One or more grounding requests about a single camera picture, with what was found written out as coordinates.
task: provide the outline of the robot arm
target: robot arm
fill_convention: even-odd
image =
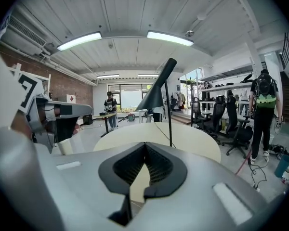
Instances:
[[[50,153],[54,143],[72,137],[78,117],[92,112],[89,105],[50,100],[42,94],[42,83],[35,77],[21,74],[18,82],[27,92],[19,109],[26,116],[33,141],[46,145]]]

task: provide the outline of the black desk lamp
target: black desk lamp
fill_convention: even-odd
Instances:
[[[152,85],[148,93],[145,95],[145,97],[141,100],[140,104],[136,108],[136,111],[137,111],[137,110],[152,109],[152,108],[164,106],[161,88],[165,84],[167,109],[168,109],[168,121],[169,121],[170,146],[172,146],[172,132],[171,132],[170,101],[169,101],[169,94],[168,94],[167,79],[176,65],[177,65],[177,61],[172,58],[169,58],[163,70],[160,72],[158,78],[156,79],[156,81],[154,82],[154,84]]]

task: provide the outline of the black office chair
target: black office chair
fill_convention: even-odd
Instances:
[[[233,138],[232,142],[223,142],[222,145],[230,144],[232,147],[227,151],[226,155],[229,156],[229,153],[238,148],[242,154],[243,158],[246,158],[245,152],[242,150],[241,146],[244,146],[245,149],[248,149],[248,145],[252,138],[252,129],[251,127],[245,128],[246,124],[249,123],[248,116],[245,115],[245,120],[238,119],[236,115],[236,99],[233,96],[228,96],[227,99],[227,111],[229,116],[229,125],[226,129],[226,134]]]
[[[201,115],[201,109],[200,109],[200,100],[199,98],[194,98],[194,100],[192,100],[190,102],[191,104],[191,127],[193,126],[193,124],[196,124],[197,127],[195,128],[199,128],[199,129],[202,129],[204,130],[204,122],[206,121],[210,121],[210,118],[208,118],[208,116],[211,114],[211,113],[208,113],[206,114],[206,117],[203,117]]]
[[[170,100],[170,111],[171,111],[171,115],[172,115],[172,111],[174,110],[176,104],[178,103],[177,99],[174,98],[173,96],[171,96],[171,100]]]
[[[218,133],[222,130],[221,119],[223,113],[225,112],[226,104],[225,104],[225,96],[218,96],[215,99],[215,104],[213,108],[213,115],[210,121],[204,122],[203,130],[208,133],[218,145],[221,144],[221,141],[217,139]]]

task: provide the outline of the man with backpack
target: man with backpack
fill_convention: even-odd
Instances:
[[[104,102],[105,110],[108,113],[117,113],[117,100],[113,98],[111,91],[107,92],[107,97]],[[117,115],[109,117],[108,121],[111,127],[109,131],[113,131],[117,127]]]
[[[276,82],[269,75],[267,69],[261,71],[260,76],[253,80],[250,88],[250,116],[254,117],[254,138],[252,142],[251,164],[255,163],[263,133],[263,156],[269,161],[270,127],[277,107],[276,122],[281,122],[282,104],[278,95]]]

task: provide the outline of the sneakers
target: sneakers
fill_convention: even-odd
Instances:
[[[269,152],[268,152],[268,151],[264,151],[264,152],[263,152],[263,157],[264,157],[265,161],[268,162],[269,159],[270,159],[270,158],[269,158],[269,157],[270,157]]]
[[[250,164],[251,164],[251,165],[254,165],[255,161],[256,161],[256,158],[252,158],[252,157],[250,156]]]

